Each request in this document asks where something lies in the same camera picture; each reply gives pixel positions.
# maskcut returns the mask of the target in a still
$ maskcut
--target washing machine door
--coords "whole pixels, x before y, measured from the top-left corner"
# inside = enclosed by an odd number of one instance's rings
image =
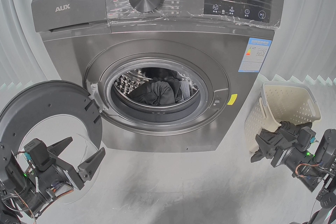
[[[0,114],[0,141],[18,151],[26,134],[40,122],[56,115],[79,119],[96,148],[102,141],[102,120],[90,94],[66,81],[45,81],[17,94]]]

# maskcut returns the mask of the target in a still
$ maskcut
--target basket handle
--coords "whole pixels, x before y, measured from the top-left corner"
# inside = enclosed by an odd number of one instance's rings
[[[263,106],[263,99],[261,97],[259,98],[259,106],[260,106],[260,110],[262,112],[264,119],[266,119],[266,113],[265,113],[264,106]]]

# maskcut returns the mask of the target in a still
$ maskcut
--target wire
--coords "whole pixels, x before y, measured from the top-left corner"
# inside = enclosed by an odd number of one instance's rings
[[[16,190],[14,191],[16,193],[16,195],[20,198],[20,200],[22,201],[22,203],[28,208],[28,205],[26,204],[26,202],[20,197],[20,195],[16,192]],[[29,209],[30,213],[31,213],[31,216],[33,217],[34,219],[34,224],[36,224],[36,218],[33,214],[33,212]]]
[[[301,178],[304,178],[304,177],[307,177],[307,175],[300,175],[299,172],[298,172],[298,169],[300,166],[310,166],[310,167],[316,167],[316,166],[319,166],[321,163],[317,163],[317,164],[308,164],[308,163],[300,163],[298,166],[296,166],[295,168],[295,174],[298,176],[298,177],[301,177]]]
[[[25,153],[25,151],[18,151],[17,153],[14,154],[14,156],[19,155],[21,153]]]
[[[74,191],[74,189],[73,189],[72,186],[70,186],[70,185],[68,185],[68,184],[64,184],[64,185],[70,187],[71,189],[68,190],[68,191],[66,191],[66,192],[64,192],[64,193],[62,193],[62,194],[60,194],[60,195],[58,195],[58,196],[56,197],[55,200],[53,200],[52,202],[50,202],[45,208],[43,208],[40,212],[38,212],[38,216],[37,216],[37,218],[39,218],[40,215],[41,215],[44,211],[46,211],[46,209],[47,209],[49,206],[51,206],[55,201],[57,201],[59,198],[65,196],[65,195],[67,195],[67,194],[69,194],[69,193],[72,193],[72,192]]]
[[[315,206],[315,204],[316,204],[316,201],[317,201],[317,200],[315,200],[315,202],[314,202],[314,204],[313,204],[313,208],[311,209],[311,213],[310,213],[310,218],[309,218],[309,220],[312,218],[313,209],[314,209],[314,206]]]
[[[35,206],[35,204],[36,204],[36,202],[37,202],[37,198],[38,198],[38,196],[36,195],[36,196],[35,196],[35,202],[34,202],[34,204],[33,204],[32,206],[30,206],[30,207],[28,207],[28,205],[26,205],[27,209],[24,209],[24,210],[16,210],[15,208],[11,208],[10,206],[8,206],[8,205],[5,203],[4,200],[2,200],[2,202],[3,202],[3,204],[6,205],[7,208],[9,208],[10,210],[13,210],[13,211],[15,211],[15,212],[27,212],[27,211],[31,210],[31,209]]]

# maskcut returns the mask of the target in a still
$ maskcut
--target laundry basket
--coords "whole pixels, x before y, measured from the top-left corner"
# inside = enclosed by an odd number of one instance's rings
[[[255,136],[261,129],[276,131],[281,121],[294,124],[321,119],[317,102],[310,89],[303,84],[280,81],[266,81],[261,87],[250,115],[245,121],[245,137],[251,152],[258,150]]]

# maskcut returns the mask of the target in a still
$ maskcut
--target plastic wrap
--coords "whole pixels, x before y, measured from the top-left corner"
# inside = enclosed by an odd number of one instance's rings
[[[275,30],[280,25],[282,5],[283,0],[161,0],[156,9],[142,13],[135,10],[129,0],[106,0],[107,19],[111,26],[192,20],[212,27],[230,21],[236,25]]]

